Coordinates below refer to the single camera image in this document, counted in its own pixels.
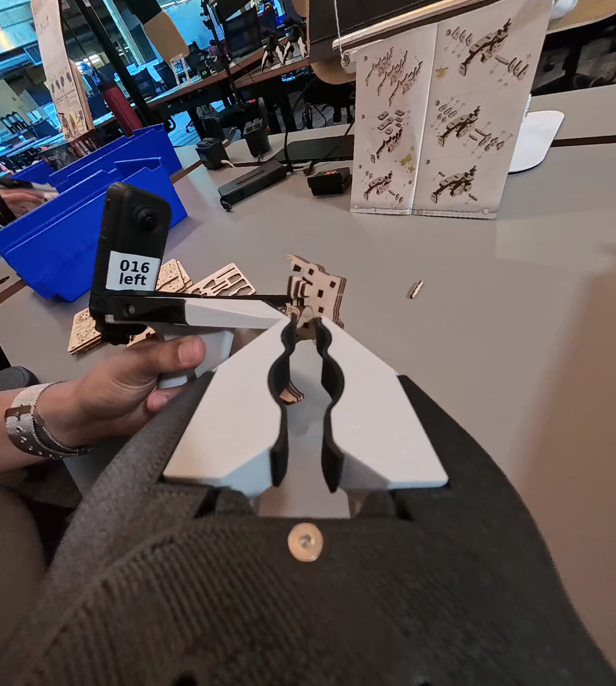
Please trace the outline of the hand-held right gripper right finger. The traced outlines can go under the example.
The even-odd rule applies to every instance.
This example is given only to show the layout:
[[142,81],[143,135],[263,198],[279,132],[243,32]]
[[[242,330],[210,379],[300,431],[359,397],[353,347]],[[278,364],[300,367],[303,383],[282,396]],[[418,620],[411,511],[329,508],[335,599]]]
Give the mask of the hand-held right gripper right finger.
[[448,475],[399,374],[325,318],[315,321],[324,415],[321,469],[331,493],[445,486]]

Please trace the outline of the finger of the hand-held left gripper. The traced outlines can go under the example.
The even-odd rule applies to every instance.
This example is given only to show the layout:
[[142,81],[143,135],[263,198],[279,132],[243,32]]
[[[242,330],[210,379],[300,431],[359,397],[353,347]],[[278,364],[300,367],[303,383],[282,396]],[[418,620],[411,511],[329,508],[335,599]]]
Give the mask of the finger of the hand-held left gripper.
[[241,298],[185,298],[184,314],[190,327],[210,329],[270,329],[290,318],[268,302],[250,296]]

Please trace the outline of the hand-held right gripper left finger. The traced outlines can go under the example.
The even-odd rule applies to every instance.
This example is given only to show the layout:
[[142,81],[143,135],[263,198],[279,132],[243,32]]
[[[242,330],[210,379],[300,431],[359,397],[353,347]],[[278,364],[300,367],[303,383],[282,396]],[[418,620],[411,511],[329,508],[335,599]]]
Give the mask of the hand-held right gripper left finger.
[[203,394],[163,478],[230,488],[250,499],[281,485],[289,456],[286,406],[297,316],[281,315],[194,387]]

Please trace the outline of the wooden puzzle model assembly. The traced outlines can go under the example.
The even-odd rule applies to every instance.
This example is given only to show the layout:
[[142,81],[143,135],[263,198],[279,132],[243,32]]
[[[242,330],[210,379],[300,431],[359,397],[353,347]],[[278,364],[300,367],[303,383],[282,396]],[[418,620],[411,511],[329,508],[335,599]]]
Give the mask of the wooden puzzle model assembly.
[[295,342],[315,342],[315,322],[325,318],[344,328],[340,308],[346,278],[328,273],[320,264],[298,255],[288,255],[291,274],[287,282],[289,302],[282,307],[286,316],[295,316]]

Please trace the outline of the grey desk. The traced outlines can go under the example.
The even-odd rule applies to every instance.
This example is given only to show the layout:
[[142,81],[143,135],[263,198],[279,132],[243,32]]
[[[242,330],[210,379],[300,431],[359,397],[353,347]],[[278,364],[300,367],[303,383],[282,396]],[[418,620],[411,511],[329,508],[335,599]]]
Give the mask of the grey desk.
[[285,290],[288,254],[345,276],[347,332],[505,471],[616,665],[616,85],[532,107],[565,114],[567,144],[508,179],[497,219],[352,214],[297,176],[226,213],[243,170],[200,167],[167,254],[195,279],[235,262],[260,292]]

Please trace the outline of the person's left hand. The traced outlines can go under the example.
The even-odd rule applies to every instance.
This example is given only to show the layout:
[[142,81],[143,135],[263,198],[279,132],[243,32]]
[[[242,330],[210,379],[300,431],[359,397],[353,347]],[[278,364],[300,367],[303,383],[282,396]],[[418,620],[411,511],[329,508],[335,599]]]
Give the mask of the person's left hand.
[[85,377],[44,390],[36,416],[54,439],[70,448],[131,436],[183,390],[159,389],[159,378],[183,375],[200,365],[205,354],[203,340],[195,335],[140,342]]

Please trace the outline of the blue plastic bin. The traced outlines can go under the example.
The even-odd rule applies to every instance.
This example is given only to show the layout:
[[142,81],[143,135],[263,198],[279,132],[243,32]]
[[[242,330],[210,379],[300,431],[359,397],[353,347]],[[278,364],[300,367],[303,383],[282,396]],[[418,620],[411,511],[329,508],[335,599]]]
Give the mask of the blue plastic bin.
[[21,171],[11,174],[9,178],[29,183],[35,189],[54,191],[55,186],[50,182],[50,178],[54,173],[55,170],[51,165],[45,160],[39,159]]
[[141,128],[131,136],[121,136],[103,147],[53,172],[46,182],[58,192],[64,192],[98,172],[112,172],[117,162],[140,159],[160,159],[162,167],[172,175],[182,169],[182,163],[164,129],[157,124]]
[[0,229],[0,255],[44,298],[76,300],[92,284],[107,188],[124,182],[164,198],[174,227],[187,216],[163,158],[113,160],[68,176],[59,195]]

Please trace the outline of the stack of wooden puzzle sheets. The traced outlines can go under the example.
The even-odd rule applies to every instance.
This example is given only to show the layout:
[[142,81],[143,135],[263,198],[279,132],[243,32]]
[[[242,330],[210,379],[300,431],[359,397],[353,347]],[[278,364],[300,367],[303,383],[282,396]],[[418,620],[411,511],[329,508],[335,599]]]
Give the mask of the stack of wooden puzzle sheets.
[[[193,281],[179,261],[172,259],[159,269],[157,291],[183,293],[189,292],[192,286]],[[79,355],[96,347],[100,342],[101,334],[95,328],[89,309],[77,313],[72,322],[68,353],[73,356]]]

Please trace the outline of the black cube charger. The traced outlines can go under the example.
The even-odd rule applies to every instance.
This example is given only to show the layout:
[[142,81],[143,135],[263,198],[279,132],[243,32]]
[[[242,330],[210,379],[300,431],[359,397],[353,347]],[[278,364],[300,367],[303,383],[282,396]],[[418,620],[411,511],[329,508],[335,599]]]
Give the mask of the black cube charger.
[[208,170],[219,170],[228,164],[230,159],[226,152],[226,139],[207,137],[198,141],[195,150],[203,166]]

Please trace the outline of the dark red bottle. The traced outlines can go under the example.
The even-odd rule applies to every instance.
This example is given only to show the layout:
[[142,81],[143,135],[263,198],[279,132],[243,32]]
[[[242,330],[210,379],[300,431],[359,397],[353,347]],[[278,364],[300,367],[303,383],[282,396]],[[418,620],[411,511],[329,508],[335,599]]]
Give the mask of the dark red bottle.
[[136,130],[143,128],[143,123],[134,111],[124,92],[113,80],[102,81],[98,85],[107,107],[111,110],[121,130],[126,136],[132,136]]

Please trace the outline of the long black box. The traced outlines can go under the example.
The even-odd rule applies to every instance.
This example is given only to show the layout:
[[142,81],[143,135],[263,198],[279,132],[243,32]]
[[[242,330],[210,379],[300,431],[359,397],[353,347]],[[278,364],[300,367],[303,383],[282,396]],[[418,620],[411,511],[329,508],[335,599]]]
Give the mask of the long black box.
[[231,212],[233,207],[253,195],[286,179],[285,165],[270,159],[218,188],[219,201],[222,208]]

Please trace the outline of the wooden background table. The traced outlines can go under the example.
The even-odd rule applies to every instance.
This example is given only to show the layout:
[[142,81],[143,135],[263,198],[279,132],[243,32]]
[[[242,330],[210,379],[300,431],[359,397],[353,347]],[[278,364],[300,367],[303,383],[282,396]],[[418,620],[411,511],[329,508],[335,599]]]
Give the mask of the wooden background table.
[[[275,64],[266,69],[261,69],[259,64],[262,61],[263,54],[263,49],[257,49],[251,54],[243,56],[230,64],[230,73],[236,86],[246,88],[259,85],[265,81],[279,78],[285,74],[311,66],[311,60],[306,56],[305,58],[289,58],[285,64]],[[214,73],[206,78],[197,78],[183,86],[167,90],[161,95],[158,95],[157,98],[150,99],[147,101],[147,106],[151,110],[156,110],[158,107],[164,106],[176,99],[198,94],[200,91],[212,86],[228,84],[228,81],[229,79],[225,71]]]

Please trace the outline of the black box with red label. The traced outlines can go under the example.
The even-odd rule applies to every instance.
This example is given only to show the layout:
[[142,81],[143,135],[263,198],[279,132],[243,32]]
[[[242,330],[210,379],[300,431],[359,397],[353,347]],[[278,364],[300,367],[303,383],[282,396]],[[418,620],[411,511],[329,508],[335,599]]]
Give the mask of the black box with red label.
[[350,167],[322,169],[307,177],[307,184],[316,198],[332,195],[343,195],[352,184],[353,176]]

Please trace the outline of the standing printed wooden board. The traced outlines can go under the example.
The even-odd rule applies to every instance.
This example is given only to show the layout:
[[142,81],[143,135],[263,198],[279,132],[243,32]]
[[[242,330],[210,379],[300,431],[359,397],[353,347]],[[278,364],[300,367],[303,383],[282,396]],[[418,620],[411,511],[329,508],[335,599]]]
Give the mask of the standing printed wooden board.
[[61,131],[74,141],[94,128],[80,73],[66,48],[59,1],[31,1],[41,62]]

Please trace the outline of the flat dark device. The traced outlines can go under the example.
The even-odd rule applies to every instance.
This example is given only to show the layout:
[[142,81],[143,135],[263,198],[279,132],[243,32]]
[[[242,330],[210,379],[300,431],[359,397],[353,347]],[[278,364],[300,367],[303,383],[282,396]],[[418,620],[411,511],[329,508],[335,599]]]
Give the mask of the flat dark device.
[[352,160],[354,141],[353,134],[288,141],[286,150],[281,145],[280,149],[273,155],[273,159],[284,164],[286,163],[286,154],[288,154],[292,165],[307,164],[313,161]]

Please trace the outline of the grey woven watch band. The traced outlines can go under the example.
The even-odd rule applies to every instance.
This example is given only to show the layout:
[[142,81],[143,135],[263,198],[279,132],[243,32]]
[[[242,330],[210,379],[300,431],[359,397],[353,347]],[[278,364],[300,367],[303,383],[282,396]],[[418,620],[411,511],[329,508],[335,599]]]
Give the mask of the grey woven watch band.
[[38,401],[47,389],[57,384],[43,383],[21,389],[4,413],[9,440],[25,454],[55,460],[82,456],[92,450],[90,445],[69,447],[46,429],[45,421],[38,413]]

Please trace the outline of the person's brown clothing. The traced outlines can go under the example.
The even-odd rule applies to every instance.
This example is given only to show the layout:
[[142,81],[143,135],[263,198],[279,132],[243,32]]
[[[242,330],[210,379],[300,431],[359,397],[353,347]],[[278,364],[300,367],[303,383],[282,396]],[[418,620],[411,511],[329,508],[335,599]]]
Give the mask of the person's brown clothing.
[[200,685],[158,626],[171,590],[157,544],[191,519],[190,489],[101,482],[46,561],[38,520],[0,486],[0,685]]

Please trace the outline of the assembly instruction sheet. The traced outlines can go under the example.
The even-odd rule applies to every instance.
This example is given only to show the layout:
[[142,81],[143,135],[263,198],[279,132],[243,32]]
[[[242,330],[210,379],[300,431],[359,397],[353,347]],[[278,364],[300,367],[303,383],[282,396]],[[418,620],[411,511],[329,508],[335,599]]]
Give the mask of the assembly instruction sheet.
[[491,1],[355,49],[352,213],[495,218],[552,1]]

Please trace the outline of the white stand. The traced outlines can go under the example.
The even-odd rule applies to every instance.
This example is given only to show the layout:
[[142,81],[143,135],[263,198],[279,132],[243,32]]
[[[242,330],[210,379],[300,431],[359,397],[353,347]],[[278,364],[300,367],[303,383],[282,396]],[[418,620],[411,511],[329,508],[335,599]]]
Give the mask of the white stand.
[[539,110],[533,113],[530,109],[531,100],[528,97],[509,175],[529,171],[544,161],[565,118],[565,114],[558,110]]

